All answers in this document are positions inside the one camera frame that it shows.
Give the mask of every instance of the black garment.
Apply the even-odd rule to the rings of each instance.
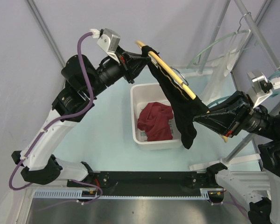
[[[149,51],[157,54],[151,47],[144,46],[142,47],[142,56],[147,56]],[[193,125],[193,117],[205,114],[209,109],[197,96],[192,100],[161,66],[156,67],[150,62],[148,67],[170,102],[174,112],[176,127],[182,135],[182,144],[185,148],[189,149],[197,135]]]

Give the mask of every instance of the plastic container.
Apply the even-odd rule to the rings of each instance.
[[[182,145],[181,134],[176,128],[175,120],[169,121],[172,140],[165,141],[147,141],[144,131],[137,128],[137,120],[141,111],[148,103],[159,102],[170,105],[158,83],[139,84],[131,88],[131,109],[132,109],[132,128],[134,141],[145,150],[156,150],[166,148],[178,148]]]

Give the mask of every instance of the light blue table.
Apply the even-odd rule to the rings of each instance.
[[[187,78],[190,88],[199,95],[209,76]],[[135,84],[155,83],[144,69]],[[130,89],[123,78],[105,90],[93,107],[74,129],[67,134],[54,155],[67,161],[85,161],[93,170],[105,171],[189,171],[189,165],[215,161],[225,157],[246,135],[240,134],[228,143],[215,132],[195,124],[198,132],[193,146],[155,151],[141,150],[132,136]],[[222,97],[235,91],[231,76],[222,89]],[[238,156],[255,153],[250,142]],[[259,171],[257,161],[232,165],[233,171]]]

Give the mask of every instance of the white connector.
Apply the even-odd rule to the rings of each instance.
[[[280,77],[277,78],[273,78],[272,80],[270,80],[270,83],[273,85],[273,89],[280,89]]]
[[[94,39],[98,39],[101,34],[101,31],[99,31],[98,29],[90,29],[90,32],[92,32],[92,37]]]

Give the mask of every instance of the folded red garment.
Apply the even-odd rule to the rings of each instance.
[[[171,106],[153,102],[141,111],[137,127],[145,131],[147,141],[172,140],[169,120],[173,119]]]

